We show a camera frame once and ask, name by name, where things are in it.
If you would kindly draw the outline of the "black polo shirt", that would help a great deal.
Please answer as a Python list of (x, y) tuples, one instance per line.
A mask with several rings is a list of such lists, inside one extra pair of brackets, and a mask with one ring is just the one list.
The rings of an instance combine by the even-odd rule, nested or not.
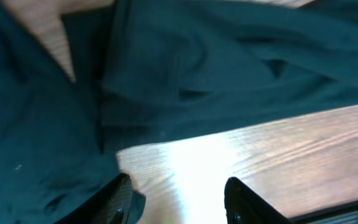
[(107, 151), (358, 105), (358, 0), (118, 1), (106, 59)]

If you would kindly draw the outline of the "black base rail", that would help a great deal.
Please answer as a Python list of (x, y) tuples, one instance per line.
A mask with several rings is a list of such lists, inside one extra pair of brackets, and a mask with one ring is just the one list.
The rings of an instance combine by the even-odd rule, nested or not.
[(296, 224), (358, 224), (358, 200), (289, 218)]

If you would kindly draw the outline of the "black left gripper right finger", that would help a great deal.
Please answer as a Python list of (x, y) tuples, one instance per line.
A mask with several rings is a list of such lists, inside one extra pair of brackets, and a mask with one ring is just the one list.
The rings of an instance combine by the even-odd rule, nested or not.
[(237, 177), (226, 182), (224, 206), (228, 224), (292, 224)]

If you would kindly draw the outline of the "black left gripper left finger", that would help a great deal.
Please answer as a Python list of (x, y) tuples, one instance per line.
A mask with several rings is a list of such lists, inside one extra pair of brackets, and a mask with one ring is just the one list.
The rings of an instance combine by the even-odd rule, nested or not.
[(55, 224), (126, 224), (132, 196), (131, 178), (128, 174), (121, 173)]

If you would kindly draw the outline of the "black t-shirt with label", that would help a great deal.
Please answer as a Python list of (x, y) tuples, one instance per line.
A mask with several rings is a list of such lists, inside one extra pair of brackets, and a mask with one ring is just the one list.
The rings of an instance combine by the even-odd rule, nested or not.
[[(55, 223), (119, 174), (115, 153), (150, 141), (131, 96), (145, 85), (127, 44), (143, 2), (58, 18), (77, 79), (0, 2), (0, 223)], [(145, 198), (133, 190), (127, 223)]]

